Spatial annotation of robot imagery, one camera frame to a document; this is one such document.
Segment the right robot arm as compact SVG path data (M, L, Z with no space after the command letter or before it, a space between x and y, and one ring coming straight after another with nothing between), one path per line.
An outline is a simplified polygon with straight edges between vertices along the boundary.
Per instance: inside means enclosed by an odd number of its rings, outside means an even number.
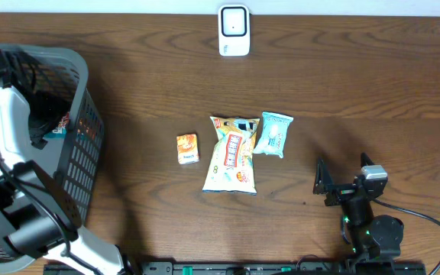
M352 183L336 184L323 159L317 160L312 192L324 195L326 206L342 208L342 232L349 234L345 241L365 260L393 259L401 254L403 223L393 216L375 216L371 207L387 182L385 169L365 153L361 154L361 172Z

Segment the red Top chocolate bar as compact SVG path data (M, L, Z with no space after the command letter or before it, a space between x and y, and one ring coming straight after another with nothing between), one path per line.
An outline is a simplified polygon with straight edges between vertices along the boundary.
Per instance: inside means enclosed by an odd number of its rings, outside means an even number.
M67 112L59 121L58 125L50 132L44 135L46 139L64 139L66 136L67 125L70 122L70 113Z

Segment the small orange snack box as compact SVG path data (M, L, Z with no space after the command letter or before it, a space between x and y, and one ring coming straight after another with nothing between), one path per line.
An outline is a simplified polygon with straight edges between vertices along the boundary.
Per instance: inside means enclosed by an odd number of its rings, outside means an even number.
M199 162L199 150L196 134L184 134L176 137L179 164Z

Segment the large yellow snack bag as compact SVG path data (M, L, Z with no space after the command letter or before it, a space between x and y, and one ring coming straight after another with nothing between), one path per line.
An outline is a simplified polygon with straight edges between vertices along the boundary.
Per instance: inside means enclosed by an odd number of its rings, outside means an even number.
M214 116L210 119L218 142L213 148L202 191L255 195L253 151L260 120Z

